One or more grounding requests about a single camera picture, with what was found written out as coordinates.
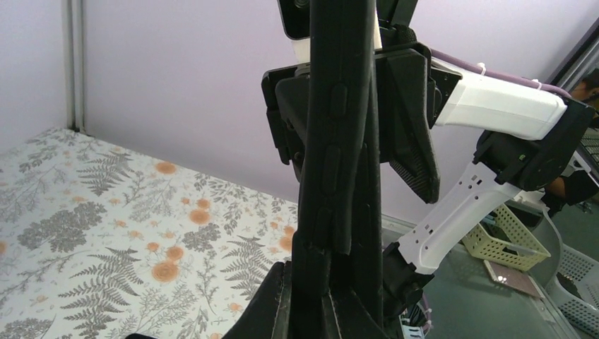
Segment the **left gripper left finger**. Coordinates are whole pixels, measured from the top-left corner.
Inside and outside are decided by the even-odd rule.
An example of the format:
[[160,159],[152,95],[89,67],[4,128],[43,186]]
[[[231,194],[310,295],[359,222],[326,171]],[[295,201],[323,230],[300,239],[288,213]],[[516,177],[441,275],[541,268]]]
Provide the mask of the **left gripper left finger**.
[[285,339],[289,337],[292,263],[276,262],[256,294],[224,339]]

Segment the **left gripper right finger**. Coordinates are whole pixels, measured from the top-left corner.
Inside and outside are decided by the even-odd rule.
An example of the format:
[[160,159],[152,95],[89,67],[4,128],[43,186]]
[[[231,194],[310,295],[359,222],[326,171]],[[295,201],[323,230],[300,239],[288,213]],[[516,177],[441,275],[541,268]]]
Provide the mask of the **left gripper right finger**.
[[329,292],[329,338],[387,338],[349,287]]

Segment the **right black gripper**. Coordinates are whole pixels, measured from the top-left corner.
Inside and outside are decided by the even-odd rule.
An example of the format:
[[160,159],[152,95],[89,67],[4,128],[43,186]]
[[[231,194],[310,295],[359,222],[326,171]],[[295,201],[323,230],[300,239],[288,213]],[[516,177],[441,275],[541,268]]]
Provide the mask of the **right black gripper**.
[[[412,43],[376,56],[381,161],[425,203],[439,199],[440,176],[430,129],[461,80],[432,62],[430,49]],[[307,127],[309,65],[265,73],[261,83],[268,123],[281,161],[301,175]]]

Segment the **black phone row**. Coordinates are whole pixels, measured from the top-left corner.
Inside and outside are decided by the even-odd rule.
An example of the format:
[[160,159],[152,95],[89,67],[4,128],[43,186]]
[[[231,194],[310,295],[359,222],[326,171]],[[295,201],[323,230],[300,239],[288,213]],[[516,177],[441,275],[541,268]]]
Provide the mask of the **black phone row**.
[[352,285],[362,306],[383,324],[381,181],[376,81],[370,80],[364,140],[355,178],[352,212]]

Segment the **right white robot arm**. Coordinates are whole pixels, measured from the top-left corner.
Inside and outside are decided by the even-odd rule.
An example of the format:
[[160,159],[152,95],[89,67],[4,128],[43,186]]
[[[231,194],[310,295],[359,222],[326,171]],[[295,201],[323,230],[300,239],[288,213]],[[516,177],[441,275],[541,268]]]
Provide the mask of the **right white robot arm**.
[[[293,283],[333,278],[377,319],[396,315],[485,214],[566,167],[592,110],[540,85],[461,66],[423,44],[268,71],[261,81],[280,159],[300,183]],[[434,210],[380,251],[380,164]]]

